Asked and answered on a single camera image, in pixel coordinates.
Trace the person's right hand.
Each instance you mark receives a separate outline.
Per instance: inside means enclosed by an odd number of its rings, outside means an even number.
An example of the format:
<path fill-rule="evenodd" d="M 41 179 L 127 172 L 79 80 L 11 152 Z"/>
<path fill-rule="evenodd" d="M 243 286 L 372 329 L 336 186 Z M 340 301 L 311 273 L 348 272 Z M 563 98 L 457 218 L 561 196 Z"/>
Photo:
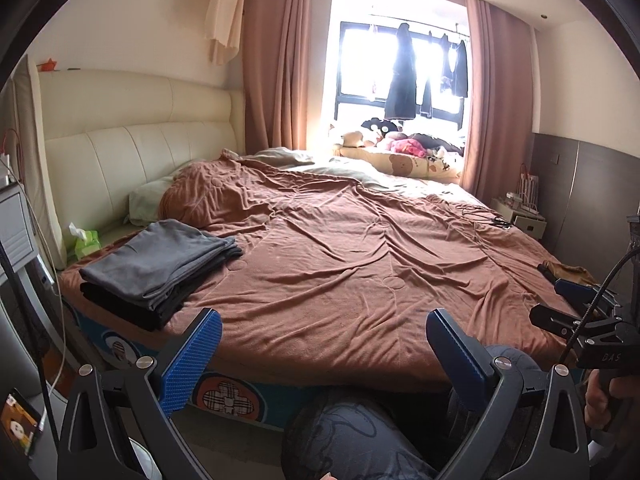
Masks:
<path fill-rule="evenodd" d="M 592 370 L 585 395 L 586 425 L 591 429 L 603 429 L 612 418 L 608 402 L 612 399 L 638 399 L 639 392 L 638 376 L 615 377 L 608 383 L 608 390 L 604 390 L 600 383 L 600 372 Z"/>

